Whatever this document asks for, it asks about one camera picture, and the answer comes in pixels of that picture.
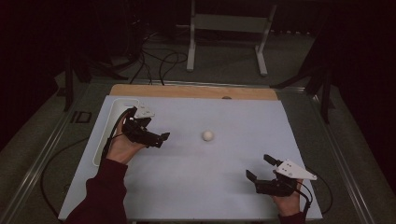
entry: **forearm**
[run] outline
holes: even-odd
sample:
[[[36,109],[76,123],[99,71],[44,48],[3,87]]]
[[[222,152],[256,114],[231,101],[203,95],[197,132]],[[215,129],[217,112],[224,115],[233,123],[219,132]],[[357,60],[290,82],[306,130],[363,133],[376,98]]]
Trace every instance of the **forearm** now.
[[[86,198],[65,223],[126,223],[123,178],[127,167],[116,161],[103,160],[96,177],[87,181]]]

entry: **wooden board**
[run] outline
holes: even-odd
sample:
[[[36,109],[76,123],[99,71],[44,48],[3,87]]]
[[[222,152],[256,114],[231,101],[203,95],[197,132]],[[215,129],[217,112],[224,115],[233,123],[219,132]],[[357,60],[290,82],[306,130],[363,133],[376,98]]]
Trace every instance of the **wooden board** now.
[[[115,85],[110,95],[121,96],[161,96],[221,99],[230,97],[239,100],[277,100],[274,90],[236,88],[236,87],[200,87],[200,86],[150,86],[150,85]]]

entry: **hand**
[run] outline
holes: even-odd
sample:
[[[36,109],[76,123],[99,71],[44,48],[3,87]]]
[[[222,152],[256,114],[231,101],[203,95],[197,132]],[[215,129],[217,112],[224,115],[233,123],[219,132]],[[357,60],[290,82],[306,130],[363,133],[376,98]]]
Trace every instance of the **hand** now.
[[[117,125],[116,137],[111,140],[110,149],[107,152],[106,158],[117,161],[123,164],[128,163],[140,149],[146,147],[143,144],[131,142],[125,134],[122,134],[122,125],[125,121],[126,115],[120,120]]]
[[[297,190],[300,190],[302,179],[297,179]],[[277,210],[282,217],[289,217],[300,212],[300,194],[294,191],[288,197],[271,196],[276,204]]]

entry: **ball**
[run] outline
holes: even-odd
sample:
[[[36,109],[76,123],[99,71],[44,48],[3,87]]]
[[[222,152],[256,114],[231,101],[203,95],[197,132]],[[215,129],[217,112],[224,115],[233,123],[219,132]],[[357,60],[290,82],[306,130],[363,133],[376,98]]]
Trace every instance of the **ball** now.
[[[205,131],[205,132],[202,133],[202,138],[203,138],[206,142],[212,141],[214,136],[215,136],[215,135],[214,135],[212,132],[210,132],[210,131]]]

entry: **white board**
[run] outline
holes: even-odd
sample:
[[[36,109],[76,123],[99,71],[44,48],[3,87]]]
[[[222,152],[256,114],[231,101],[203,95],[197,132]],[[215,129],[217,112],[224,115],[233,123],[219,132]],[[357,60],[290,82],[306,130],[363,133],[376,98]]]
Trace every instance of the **white board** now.
[[[161,148],[139,151],[124,178],[126,215],[131,220],[265,220],[277,218],[267,195],[255,193],[249,169],[272,180],[264,154],[304,167],[280,101],[107,96],[68,191],[60,219],[85,197],[85,182],[97,173],[92,162],[115,120],[127,107],[144,103],[155,113],[153,133],[170,133]],[[215,137],[206,142],[202,132]],[[321,218],[314,191],[307,218]]]

